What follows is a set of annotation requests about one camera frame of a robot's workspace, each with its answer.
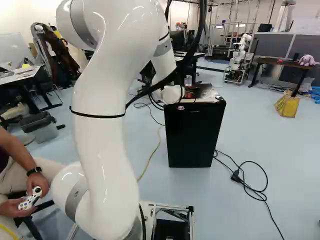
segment wristwatch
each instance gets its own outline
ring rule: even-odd
[[[34,169],[28,171],[26,173],[26,175],[29,177],[31,174],[34,174],[34,173],[41,173],[42,172],[42,168],[39,167],[39,166],[36,166]]]

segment person's hand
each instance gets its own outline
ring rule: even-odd
[[[0,205],[0,215],[10,218],[24,218],[30,216],[37,208],[33,206],[29,210],[19,210],[19,203],[24,202],[25,198],[10,199]]]
[[[28,196],[32,195],[32,188],[37,186],[39,186],[42,189],[41,198],[46,196],[49,192],[50,187],[48,180],[40,172],[32,173],[28,177],[28,180],[26,181],[26,189],[28,192]]]

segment pink stuffed toy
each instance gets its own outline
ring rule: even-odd
[[[315,61],[315,59],[314,59],[313,56],[311,56],[311,55],[305,55],[305,56],[303,56],[303,57],[300,59],[299,64],[300,64],[301,66],[306,66],[306,67],[308,67],[308,66],[314,66],[314,65],[316,65],[316,61]]]

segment trash bin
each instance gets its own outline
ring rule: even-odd
[[[56,119],[45,111],[25,117],[20,121],[20,126],[26,134],[34,135],[35,141],[41,144],[58,136],[56,122]]]

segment game controller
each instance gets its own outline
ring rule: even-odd
[[[41,187],[39,186],[34,187],[32,189],[32,195],[27,196],[25,201],[19,203],[18,210],[26,211],[31,209],[35,205],[35,203],[38,201],[38,199],[41,197],[41,195],[42,195]]]

